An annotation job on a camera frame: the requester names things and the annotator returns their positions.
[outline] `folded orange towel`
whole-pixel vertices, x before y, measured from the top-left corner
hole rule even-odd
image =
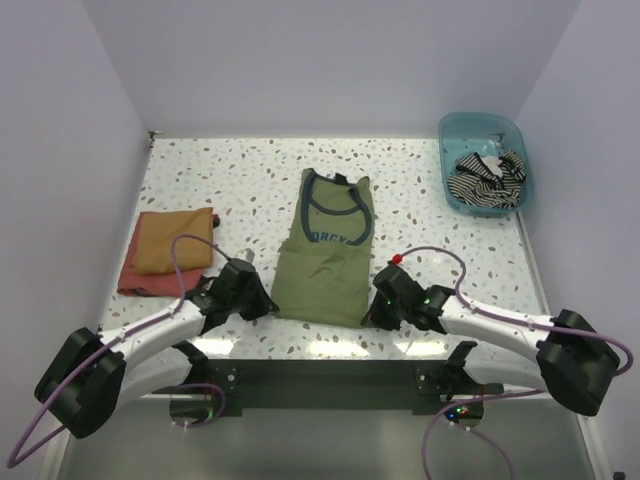
[[[213,208],[183,212],[147,212],[140,219],[140,236],[133,266],[138,275],[175,272],[171,260],[171,242],[183,233],[213,242]],[[213,263],[213,250],[191,238],[176,244],[180,270],[207,268]]]
[[[180,284],[178,283],[178,275],[175,272],[162,275],[138,275],[135,268],[133,268],[133,259],[136,256],[138,237],[140,236],[140,221],[145,214],[146,212],[140,212],[140,217],[133,231],[129,250],[127,250],[124,265],[120,271],[118,293],[135,297],[179,297]],[[196,288],[198,281],[203,278],[203,274],[204,268],[182,272],[185,289],[189,291],[192,288]]]

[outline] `black metal bracket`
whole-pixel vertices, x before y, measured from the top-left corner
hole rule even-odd
[[[206,368],[192,369],[185,383],[214,381],[228,395],[225,416],[241,416],[245,408],[410,410],[433,415],[444,405],[447,392],[478,391],[475,383],[453,387],[443,377],[450,369],[445,360],[211,359]],[[485,386],[485,393],[502,391],[502,385]]]
[[[239,258],[230,259],[208,290],[195,288],[189,292],[191,300],[205,316],[203,334],[238,313],[247,320],[255,320],[279,311],[264,289],[253,265]]]

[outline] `white wall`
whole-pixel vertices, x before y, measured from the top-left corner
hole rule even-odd
[[[0,65],[0,478],[25,480],[41,457],[6,458],[53,355],[97,323],[147,142],[79,1],[3,1]]]
[[[579,0],[83,0],[148,129],[435,135],[514,117]]]
[[[584,0],[517,118],[534,168],[527,225],[554,311],[577,310],[640,353],[640,3]],[[640,475],[640,367],[599,423]]]

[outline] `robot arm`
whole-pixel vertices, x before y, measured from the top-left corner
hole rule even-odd
[[[476,308],[526,323],[593,331],[574,312],[532,316],[475,301],[469,308],[452,289],[437,285],[423,289],[394,264],[376,275],[373,283],[377,294],[365,317],[368,323],[396,330],[407,321],[421,330],[480,341],[461,342],[442,368],[430,374],[429,380],[450,395],[490,383],[518,385],[547,391],[566,408],[592,416],[620,363],[603,340],[513,326]],[[36,398],[47,401],[69,372],[104,345],[122,338],[61,390],[49,407],[76,438],[86,437],[131,400],[189,378],[207,378],[207,357],[185,340],[223,324],[231,313],[254,320],[277,311],[254,267],[237,258],[229,260],[210,289],[189,292],[175,312],[178,305],[120,329],[74,332],[40,380]],[[170,318],[140,328],[163,313]]]
[[[557,317],[528,315],[484,305],[465,306],[455,291],[423,289],[399,266],[390,264],[373,280],[377,294],[365,320],[397,330],[407,321],[421,330],[471,337],[450,357],[435,381],[507,383],[546,391],[564,407],[594,416],[616,375],[620,359],[599,339],[512,325],[479,310],[529,324],[595,332],[579,314],[563,310]]]
[[[200,368],[204,356],[184,340],[223,324],[232,313],[254,320],[278,309],[255,268],[238,258],[225,264],[208,290],[188,292],[179,312],[175,312],[177,305],[179,302],[127,327],[100,333],[87,328],[73,332],[38,383],[38,401],[47,401],[83,361],[122,338],[61,390],[49,407],[76,438],[84,438],[100,428],[118,406],[162,387],[179,385],[194,368]],[[162,314],[171,316],[140,328]]]

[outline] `cable clip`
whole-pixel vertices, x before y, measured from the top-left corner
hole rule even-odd
[[[116,335],[116,338],[121,342],[124,342],[125,339],[127,338],[127,327],[120,328],[120,333]]]

